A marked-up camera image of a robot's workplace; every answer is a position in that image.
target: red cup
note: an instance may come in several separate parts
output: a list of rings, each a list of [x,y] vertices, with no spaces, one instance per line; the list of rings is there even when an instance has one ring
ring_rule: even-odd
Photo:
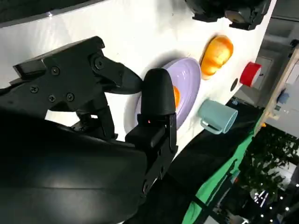
[[[261,70],[262,66],[260,64],[249,62],[241,75],[240,83],[252,87],[260,76]]]

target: screw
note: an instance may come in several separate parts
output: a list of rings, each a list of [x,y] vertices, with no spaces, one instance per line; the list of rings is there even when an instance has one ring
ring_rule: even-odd
[[[55,100],[56,100],[56,98],[55,98],[55,96],[54,95],[49,95],[49,101],[50,102],[55,102]]]
[[[149,188],[149,185],[146,183],[146,181],[145,181],[145,183],[144,183],[144,185],[143,185],[143,193],[145,194],[145,192],[147,191],[147,189]]]
[[[31,93],[37,93],[38,92],[38,87],[37,87],[37,85],[32,85],[32,86],[30,86],[30,92]]]
[[[72,93],[68,93],[67,95],[66,95],[66,99],[67,99],[67,101],[74,101],[74,99],[75,99],[75,96],[74,96],[74,94],[72,94]]]
[[[98,57],[94,60],[94,65],[98,70],[101,70],[104,68],[102,58]]]
[[[51,74],[54,75],[54,76],[58,76],[58,75],[60,74],[60,70],[59,70],[59,68],[56,67],[56,66],[53,66],[53,67],[51,68]]]

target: white table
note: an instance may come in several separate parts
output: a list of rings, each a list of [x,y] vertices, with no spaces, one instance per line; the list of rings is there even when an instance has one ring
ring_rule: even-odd
[[[215,23],[192,20],[184,0],[107,0],[76,11],[0,29],[0,87],[17,78],[12,66],[71,42],[99,36],[104,40],[105,56],[121,62],[143,78],[146,72],[173,59],[202,57],[206,44],[217,34],[226,35],[234,53],[213,78],[202,81],[194,107],[178,131],[178,153],[201,131],[196,116],[202,102],[211,98],[227,103],[240,84],[246,64],[255,61],[276,0],[255,30],[230,28],[222,18]],[[124,140],[134,125],[139,94],[107,94],[118,140]],[[47,119],[72,125],[77,118],[65,113],[49,113]]]

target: leaves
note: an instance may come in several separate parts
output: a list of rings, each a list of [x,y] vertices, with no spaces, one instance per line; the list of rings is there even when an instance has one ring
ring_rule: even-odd
[[[298,148],[297,138],[268,125],[248,146],[240,165],[239,183],[248,190],[276,192],[284,177],[273,169],[289,166],[289,160],[297,155]]]

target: green fabric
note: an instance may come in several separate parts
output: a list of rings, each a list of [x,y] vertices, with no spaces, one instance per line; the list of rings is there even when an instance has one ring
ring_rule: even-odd
[[[209,180],[207,180],[201,186],[201,188],[198,190],[196,194],[197,198],[199,198],[203,202],[206,202],[214,188],[217,186],[218,182],[221,181],[222,177],[227,173],[228,169],[236,159],[237,161],[235,163],[235,167],[231,171],[231,173],[233,174],[235,171],[238,170],[239,165],[241,164],[242,159],[244,157],[245,151],[250,142],[252,141],[252,137],[253,133],[250,134],[247,137],[247,139],[238,146],[234,156],[231,159],[229,159]],[[182,224],[193,224],[200,212],[201,208],[196,203],[191,202]]]

